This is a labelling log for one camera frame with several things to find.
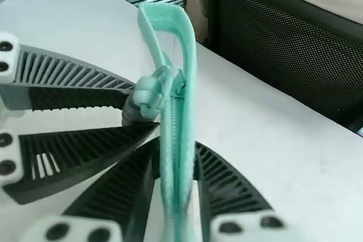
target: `black mesh chair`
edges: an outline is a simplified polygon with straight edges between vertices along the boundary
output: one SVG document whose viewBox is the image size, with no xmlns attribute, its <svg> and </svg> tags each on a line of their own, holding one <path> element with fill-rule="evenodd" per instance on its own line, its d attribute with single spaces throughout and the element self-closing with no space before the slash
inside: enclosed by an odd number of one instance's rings
<svg viewBox="0 0 363 242">
<path fill-rule="evenodd" d="M 217 54 L 354 131 L 363 125 L 363 25 L 303 0 L 208 0 Z"/>
</svg>

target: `black plastic ribs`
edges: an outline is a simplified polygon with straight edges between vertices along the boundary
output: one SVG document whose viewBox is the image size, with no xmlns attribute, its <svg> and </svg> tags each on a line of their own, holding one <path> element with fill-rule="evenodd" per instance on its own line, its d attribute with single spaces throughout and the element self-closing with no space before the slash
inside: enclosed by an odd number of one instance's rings
<svg viewBox="0 0 363 242">
<path fill-rule="evenodd" d="M 21 135 L 24 177 L 3 188 L 19 204 L 55 194 L 125 159 L 156 126 Z"/>
<path fill-rule="evenodd" d="M 142 242 L 154 181 L 159 177 L 158 160 L 157 138 L 118 162 L 65 214 L 114 220 L 120 224 L 125 242 Z M 199 143 L 195 162 L 204 241 L 209 241 L 210 222 L 217 215 L 271 209 L 236 169 Z"/>
</svg>

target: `white desk surface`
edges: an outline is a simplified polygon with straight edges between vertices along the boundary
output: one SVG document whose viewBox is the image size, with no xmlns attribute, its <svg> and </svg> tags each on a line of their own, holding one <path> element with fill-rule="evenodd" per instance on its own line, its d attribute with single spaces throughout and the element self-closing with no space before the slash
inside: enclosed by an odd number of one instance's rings
<svg viewBox="0 0 363 242">
<path fill-rule="evenodd" d="M 152 71 L 137 9 L 123 0 L 5 0 L 0 30 L 134 82 Z M 181 59 L 173 39 L 161 35 L 161 42 L 173 60 Z M 200 45 L 197 54 L 197 140 L 315 241 L 361 241 L 363 139 Z M 111 109 L 35 112 L 6 126 L 18 133 L 97 128 L 117 126 L 119 117 Z M 90 182 L 25 206 L 0 192 L 2 241 L 16 241 L 35 219 L 61 213 Z"/>
</svg>

